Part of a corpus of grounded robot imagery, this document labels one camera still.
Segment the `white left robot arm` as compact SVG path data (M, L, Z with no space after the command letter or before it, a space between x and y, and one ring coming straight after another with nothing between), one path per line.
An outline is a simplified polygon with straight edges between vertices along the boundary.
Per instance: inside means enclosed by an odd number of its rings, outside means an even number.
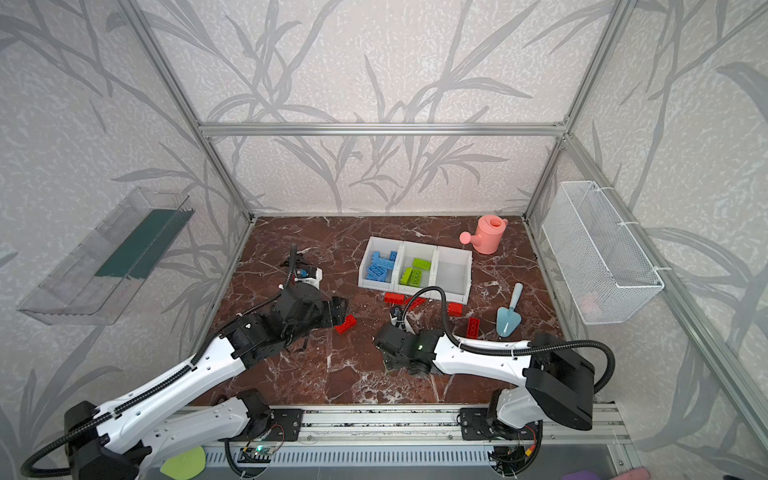
M212 440L270 430L271 411L257 391L176 420L190 401L279 355L319 329L344 323L348 300L324 297L316 277L301 279L295 249L281 290L237 314L209 335L190 358L114 400L83 401L65 414L64 434L32 453L20 473L30 479L135 479L154 463Z

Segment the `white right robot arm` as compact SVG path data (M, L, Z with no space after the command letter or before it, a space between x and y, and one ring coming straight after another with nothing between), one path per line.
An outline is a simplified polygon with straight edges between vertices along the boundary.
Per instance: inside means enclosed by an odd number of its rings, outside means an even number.
M511 384L492 394L486 423L523 430L550 420L577 431L593 426L593 400L612 379L616 359L599 341L564 341L538 333L531 341L490 342L458 337L449 325L447 295L439 286L418 290L415 298L435 292L442 328L410 333L390 322L373 340L389 370L410 375L471 375Z

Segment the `green lego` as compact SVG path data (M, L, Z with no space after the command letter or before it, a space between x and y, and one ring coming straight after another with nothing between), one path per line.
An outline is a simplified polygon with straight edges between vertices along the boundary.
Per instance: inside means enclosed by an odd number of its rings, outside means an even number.
M418 268L421 270L430 270L431 262L428 260L420 259L420 258L414 258L412 261L412 267Z
M410 283L412 275L413 275L413 269L411 267L406 268L402 273L399 283L401 285L408 285Z
M422 281L422 274L423 272L420 269L412 268L413 269L413 275L411 277L409 286L412 286L414 288L420 288L421 287L421 281Z

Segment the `small red lego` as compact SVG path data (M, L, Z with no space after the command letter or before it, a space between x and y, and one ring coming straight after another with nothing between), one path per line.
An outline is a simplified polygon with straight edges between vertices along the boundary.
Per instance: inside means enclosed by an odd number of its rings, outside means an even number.
M456 302L449 302L447 305L447 313L451 317L462 317L464 313L464 305Z

